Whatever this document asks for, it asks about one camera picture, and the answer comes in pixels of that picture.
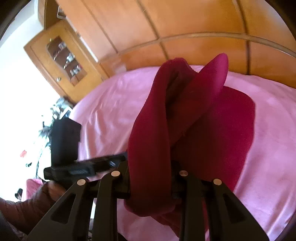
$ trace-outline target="wooden cabinet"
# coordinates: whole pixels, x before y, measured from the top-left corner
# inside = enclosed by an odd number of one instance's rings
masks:
[[[59,38],[63,41],[67,51],[75,57],[77,68],[82,69],[81,72],[83,71],[83,75],[78,81],[73,81],[73,78],[69,77],[69,71],[65,71],[48,50],[51,41]],[[74,103],[80,101],[107,78],[105,72],[96,64],[77,34],[65,20],[61,20],[49,29],[40,32],[24,49],[51,86],[61,96],[67,97]],[[71,70],[73,77],[75,77],[75,74],[81,73],[74,71],[77,68],[73,67],[73,71]]]

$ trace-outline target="red cloth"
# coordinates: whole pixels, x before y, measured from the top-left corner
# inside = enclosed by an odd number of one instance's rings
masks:
[[[234,189],[253,140],[255,104],[244,93],[223,86],[227,72],[226,54],[199,73],[182,58],[160,67],[128,142],[128,210],[153,216],[178,233],[172,159],[200,179],[220,178]]]

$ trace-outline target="person's arm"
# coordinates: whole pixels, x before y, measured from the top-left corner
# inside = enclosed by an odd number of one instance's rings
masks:
[[[64,192],[64,188],[49,182],[44,184],[31,199],[24,202],[15,203],[0,198],[0,210],[9,223],[29,234]]]

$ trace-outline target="white wall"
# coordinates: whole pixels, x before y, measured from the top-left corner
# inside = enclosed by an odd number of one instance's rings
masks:
[[[42,30],[37,15],[29,17],[0,47],[0,197],[16,201],[14,193],[35,167],[25,167],[20,153],[31,149],[41,115],[48,111],[59,95],[32,63],[23,47]]]

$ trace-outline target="sleeve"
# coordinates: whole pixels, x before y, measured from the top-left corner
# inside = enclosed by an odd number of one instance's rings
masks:
[[[24,202],[15,203],[0,198],[0,210],[9,223],[29,234],[54,203],[48,194],[46,183],[31,199]]]

